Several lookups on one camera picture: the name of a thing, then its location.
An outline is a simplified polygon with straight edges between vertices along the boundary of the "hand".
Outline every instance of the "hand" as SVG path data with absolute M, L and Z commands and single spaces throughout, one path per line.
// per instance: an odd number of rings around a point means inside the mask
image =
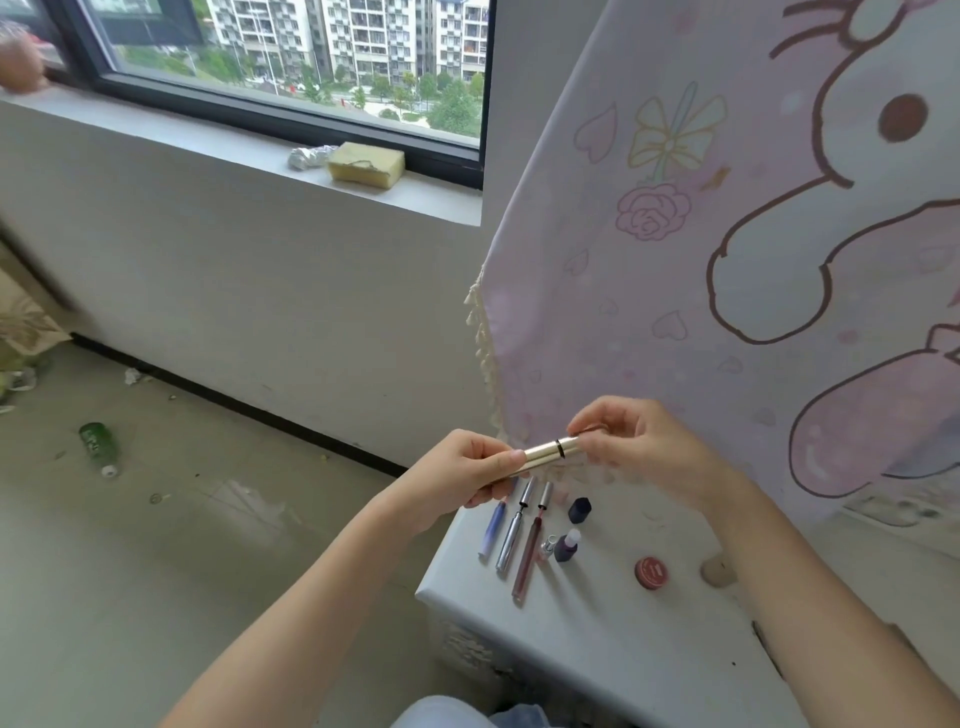
M 524 462 L 521 449 L 511 449 L 487 435 L 455 429 L 383 495 L 411 518 L 414 530 L 420 533 L 444 513 L 508 496 L 513 483 L 503 478 Z
M 605 425 L 608 432 L 583 432 Z M 566 427 L 592 460 L 622 467 L 659 486 L 673 499 L 706 514 L 717 499 L 747 477 L 654 400 L 601 397 Z

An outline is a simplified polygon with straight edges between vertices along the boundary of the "nail polish cap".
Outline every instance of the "nail polish cap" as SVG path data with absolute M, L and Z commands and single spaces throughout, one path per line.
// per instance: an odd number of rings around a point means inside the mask
M 570 510 L 566 514 L 570 517 L 571 523 L 583 523 L 592 510 L 593 506 L 590 505 L 589 498 L 578 497 L 573 501 L 573 505 L 570 506 Z

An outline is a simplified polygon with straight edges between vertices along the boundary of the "yellow sponge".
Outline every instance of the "yellow sponge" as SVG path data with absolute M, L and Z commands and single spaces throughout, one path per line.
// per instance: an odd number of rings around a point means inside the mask
M 348 141 L 330 155 L 326 166 L 334 180 L 390 189 L 403 174 L 403 153 Z

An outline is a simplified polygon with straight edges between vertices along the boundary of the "gray floor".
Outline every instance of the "gray floor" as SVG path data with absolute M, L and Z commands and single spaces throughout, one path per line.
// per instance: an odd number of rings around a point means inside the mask
M 0 418 L 0 724 L 148 726 L 389 478 L 64 345 Z M 77 428 L 123 451 L 102 478 Z M 159 494 L 160 503 L 151 496 Z M 386 726 L 433 693 L 492 697 L 430 656 L 413 544 L 318 720 Z

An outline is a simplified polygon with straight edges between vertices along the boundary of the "baseboard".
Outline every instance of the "baseboard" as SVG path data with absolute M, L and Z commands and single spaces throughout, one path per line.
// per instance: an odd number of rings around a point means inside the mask
M 202 384 L 198 384 L 195 381 L 175 375 L 173 372 L 160 369 L 159 367 L 156 367 L 149 362 L 142 361 L 135 356 L 130 356 L 129 354 L 119 352 L 118 350 L 113 349 L 106 344 L 101 344 L 99 341 L 87 338 L 86 336 L 81 336 L 80 334 L 74 334 L 73 342 L 82 349 L 98 353 L 101 356 L 105 356 L 107 359 L 119 362 L 120 364 L 128 367 L 136 367 L 141 372 L 149 373 L 150 376 L 153 376 L 160 381 L 165 381 L 167 384 L 172 384 L 175 387 L 179 387 L 180 389 L 189 392 L 192 395 L 203 397 L 205 400 L 212 401 L 214 404 L 219 404 L 220 406 L 232 410 L 237 414 L 243 415 L 244 417 L 249 417 L 251 420 L 257 420 L 259 423 L 273 427 L 274 429 L 278 429 L 281 432 L 286 432 L 288 435 L 293 435 L 294 437 L 300 438 L 304 442 L 310 443 L 311 445 L 316 445 L 318 448 L 335 452 L 349 460 L 353 460 L 361 465 L 366 465 L 368 468 L 373 468 L 376 471 L 380 471 L 381 473 L 385 473 L 392 477 L 400 477 L 407 471 L 407 469 L 402 465 L 398 465 L 397 463 L 374 455 L 371 452 L 367 452 L 366 450 L 360 449 L 354 445 L 349 445 L 342 440 L 337 440 L 329 435 L 324 435 L 321 432 L 310 429 L 309 427 L 292 423 L 289 420 L 285 420 L 278 415 L 271 414 L 266 410 L 254 407 L 251 404 L 246 404 L 240 400 L 235 400 L 233 397 L 228 397 L 221 392 L 212 390 L 209 387 L 204 387 Z

